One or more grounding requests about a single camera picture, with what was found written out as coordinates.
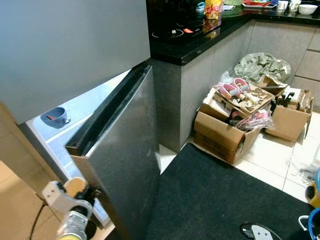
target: granite countertop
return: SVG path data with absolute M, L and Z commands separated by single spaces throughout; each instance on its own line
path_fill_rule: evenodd
M 231 11 L 222 13 L 220 27 L 212 32 L 197 36 L 194 40 L 181 44 L 156 41 L 150 38 L 151 58 L 176 65 L 186 65 L 213 45 L 255 19 L 267 22 L 292 23 L 320 28 L 320 7 L 312 15 L 302 15 L 298 12 L 276 12 L 276 7 L 265 10 L 244 9 L 234 7 Z

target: blue cup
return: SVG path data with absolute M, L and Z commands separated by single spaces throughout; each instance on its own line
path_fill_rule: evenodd
M 60 129 L 71 121 L 71 119 L 67 117 L 66 110 L 60 106 L 45 112 L 40 116 L 40 119 L 55 129 Z

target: white tile floor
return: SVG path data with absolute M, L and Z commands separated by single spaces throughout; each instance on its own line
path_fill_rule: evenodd
M 191 137 L 188 138 L 188 142 L 193 143 Z M 305 190 L 308 184 L 298 176 L 294 163 L 303 161 L 307 164 L 312 162 L 319 144 L 320 113 L 313 112 L 306 139 L 303 139 L 301 134 L 297 142 L 288 142 L 267 133 L 260 133 L 250 151 L 234 166 L 303 202 L 307 202 Z M 161 172 L 163 172 L 176 153 L 160 146 L 160 156 Z

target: black rug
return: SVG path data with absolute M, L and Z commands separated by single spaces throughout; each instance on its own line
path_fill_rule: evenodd
M 308 240 L 298 217 L 312 209 L 189 143 L 161 175 L 146 239 L 246 240 L 240 225 L 252 222 Z

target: freezer door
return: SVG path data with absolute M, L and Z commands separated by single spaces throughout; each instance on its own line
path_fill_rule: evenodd
M 66 148 L 124 239 L 143 239 L 160 177 L 153 73 L 126 76 Z
M 146 0 L 3 0 L 0 16 L 0 101 L 18 124 L 150 57 Z

